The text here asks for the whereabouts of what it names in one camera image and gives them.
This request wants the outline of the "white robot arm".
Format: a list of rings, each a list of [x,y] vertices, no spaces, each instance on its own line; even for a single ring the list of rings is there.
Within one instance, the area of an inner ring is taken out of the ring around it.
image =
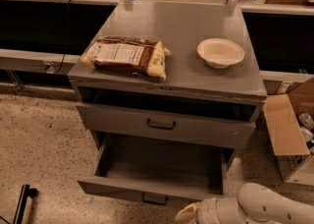
[[[210,197],[183,208],[184,224],[314,224],[314,206],[246,183],[235,196]]]

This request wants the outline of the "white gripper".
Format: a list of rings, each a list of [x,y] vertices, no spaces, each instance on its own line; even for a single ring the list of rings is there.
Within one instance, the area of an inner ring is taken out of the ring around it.
[[[183,224],[219,224],[216,203],[215,197],[191,203],[178,212],[175,220]]]

